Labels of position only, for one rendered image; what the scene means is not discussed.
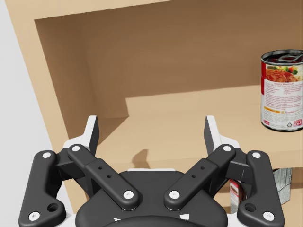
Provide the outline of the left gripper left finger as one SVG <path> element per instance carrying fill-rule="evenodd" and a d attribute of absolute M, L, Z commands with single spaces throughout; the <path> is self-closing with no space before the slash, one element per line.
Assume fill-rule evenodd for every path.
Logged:
<path fill-rule="evenodd" d="M 46 150 L 34 156 L 18 224 L 63 223 L 66 209 L 57 199 L 57 193 L 63 181 L 70 179 L 74 179 L 89 197 L 98 191 L 105 192 L 122 210 L 134 210 L 139 206 L 139 192 L 103 159 L 95 156 L 98 140 L 98 118 L 91 115 L 84 133 L 67 140 L 58 154 Z"/>

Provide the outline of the red and white can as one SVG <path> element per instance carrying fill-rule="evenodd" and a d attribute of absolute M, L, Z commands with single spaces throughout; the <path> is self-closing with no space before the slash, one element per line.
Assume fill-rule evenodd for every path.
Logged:
<path fill-rule="evenodd" d="M 303 129 L 303 50 L 275 50 L 261 56 L 260 114 L 268 129 Z"/>

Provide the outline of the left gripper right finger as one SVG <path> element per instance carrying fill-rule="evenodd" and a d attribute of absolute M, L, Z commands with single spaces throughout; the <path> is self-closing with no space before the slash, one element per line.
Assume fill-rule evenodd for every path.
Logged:
<path fill-rule="evenodd" d="M 164 205 L 180 210 L 200 190 L 215 196 L 226 181 L 233 179 L 240 181 L 248 194 L 237 210 L 241 224 L 283 225 L 285 218 L 267 153 L 242 152 L 236 140 L 219 133 L 212 115 L 205 118 L 204 139 L 207 158 L 200 159 L 167 189 Z"/>

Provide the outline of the pale wooden shelf unit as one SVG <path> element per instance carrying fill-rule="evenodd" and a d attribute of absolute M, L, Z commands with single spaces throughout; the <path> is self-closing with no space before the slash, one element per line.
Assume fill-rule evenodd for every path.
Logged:
<path fill-rule="evenodd" d="M 273 168 L 293 168 L 302 215 L 303 135 L 260 122 L 262 54 L 301 49 L 303 0 L 5 0 L 54 151 L 97 115 L 97 156 L 116 170 L 188 170 L 203 127 Z"/>

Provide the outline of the red and white carton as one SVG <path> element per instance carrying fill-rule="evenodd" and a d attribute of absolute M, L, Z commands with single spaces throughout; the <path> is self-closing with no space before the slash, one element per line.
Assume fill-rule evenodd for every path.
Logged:
<path fill-rule="evenodd" d="M 274 169 L 273 175 L 281 204 L 290 200 L 292 168 Z M 247 198 L 240 181 L 230 179 L 230 213 L 237 212 L 239 205 Z"/>

